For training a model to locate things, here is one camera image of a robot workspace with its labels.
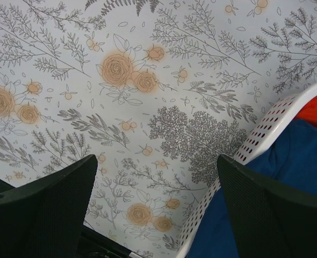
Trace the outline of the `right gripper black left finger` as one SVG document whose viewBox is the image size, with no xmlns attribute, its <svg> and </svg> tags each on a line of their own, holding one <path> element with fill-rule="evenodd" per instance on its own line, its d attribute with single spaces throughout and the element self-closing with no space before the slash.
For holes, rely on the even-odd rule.
<svg viewBox="0 0 317 258">
<path fill-rule="evenodd" d="M 0 192 L 0 257 L 74 257 L 97 167 L 91 154 Z"/>
</svg>

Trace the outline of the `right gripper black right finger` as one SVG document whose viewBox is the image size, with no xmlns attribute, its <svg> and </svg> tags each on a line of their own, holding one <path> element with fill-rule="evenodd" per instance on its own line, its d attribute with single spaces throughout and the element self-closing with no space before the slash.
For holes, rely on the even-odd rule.
<svg viewBox="0 0 317 258">
<path fill-rule="evenodd" d="M 317 257 L 317 195 L 225 155 L 217 167 L 239 257 Z"/>
</svg>

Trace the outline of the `blue t shirt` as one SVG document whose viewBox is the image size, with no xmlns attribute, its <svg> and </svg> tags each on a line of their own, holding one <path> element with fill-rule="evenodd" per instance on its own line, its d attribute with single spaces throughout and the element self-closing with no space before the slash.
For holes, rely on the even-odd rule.
<svg viewBox="0 0 317 258">
<path fill-rule="evenodd" d="M 291 187 L 317 195 L 317 128 L 294 120 L 273 145 L 247 168 Z M 224 193 L 212 197 L 188 257 L 238 257 Z"/>
</svg>

